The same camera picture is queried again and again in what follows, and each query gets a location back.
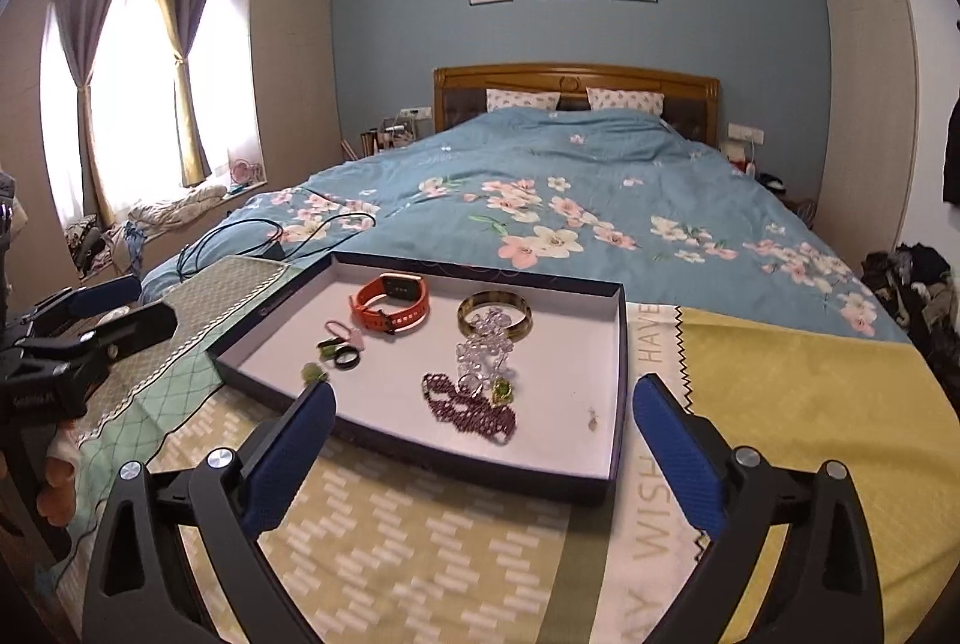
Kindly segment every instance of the floral pillowcase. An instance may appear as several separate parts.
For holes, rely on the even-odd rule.
[[[654,116],[664,115],[664,95],[659,92],[625,92],[622,89],[587,87],[590,110],[635,109]]]
[[[560,92],[512,92],[509,89],[488,89],[487,110],[496,109],[541,109],[557,110]]]

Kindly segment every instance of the orange watch strap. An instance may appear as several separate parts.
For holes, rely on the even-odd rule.
[[[378,297],[387,294],[383,276],[378,276],[370,283],[361,287],[360,290],[357,291],[357,294],[350,296],[350,311],[363,327],[366,327],[368,330],[373,330],[374,332],[392,334],[397,330],[409,327],[411,324],[424,318],[430,307],[429,289],[426,286],[426,281],[422,278],[417,278],[416,282],[419,283],[419,297],[416,299],[416,302],[408,308],[402,308],[399,311],[387,314],[383,310],[367,307],[367,304],[372,300],[376,300]]]

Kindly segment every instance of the bed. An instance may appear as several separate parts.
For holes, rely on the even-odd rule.
[[[219,389],[203,349],[296,267],[342,246],[623,283],[632,376],[659,372],[731,444],[751,443],[778,465],[848,462],[875,537],[887,639],[903,641],[960,558],[950,524],[960,516],[960,428],[848,264],[714,149],[718,80],[515,64],[440,69],[434,82],[435,136],[258,195],[195,259],[144,278],[146,299],[171,302],[181,329],[154,356],[118,366],[78,427],[79,547],[54,573],[73,618],[112,474],[130,457],[182,467],[242,441],[263,410]],[[590,111],[592,86],[662,92],[664,115]],[[485,113],[488,88],[560,92],[559,110]],[[325,224],[346,212],[373,219]],[[234,257],[263,248],[275,230],[227,227],[242,219],[275,222],[287,252],[306,243],[286,264]],[[263,544],[331,642],[373,630],[404,641],[639,641],[703,544],[637,431],[625,438],[624,480],[606,505],[582,510],[474,489],[333,441],[304,500]],[[396,530],[400,520],[415,548],[400,544],[391,559],[381,526]],[[430,552],[430,523],[443,521],[460,528],[453,541],[463,551],[452,558]],[[762,597],[775,538],[768,547],[731,640]],[[188,550],[203,566],[202,548]],[[241,640],[215,583],[205,597],[223,634]]]

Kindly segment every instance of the watch face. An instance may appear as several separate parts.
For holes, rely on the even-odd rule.
[[[398,276],[384,273],[383,291],[387,297],[397,300],[409,300],[416,303],[421,296],[421,280],[411,276]]]

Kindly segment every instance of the jewelry tray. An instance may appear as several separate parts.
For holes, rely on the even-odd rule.
[[[227,330],[208,349],[224,383],[282,411],[318,362],[325,320],[355,326],[347,299],[383,272],[426,279],[430,311],[394,337],[364,331],[351,371],[325,366],[337,398],[334,435],[472,484],[599,505],[616,479],[626,402],[623,287],[603,281],[422,260],[329,253]],[[517,431],[506,444],[437,422],[424,374],[457,380],[457,308],[493,288],[523,297],[533,329],[510,353]],[[403,303],[378,303],[386,311]]]

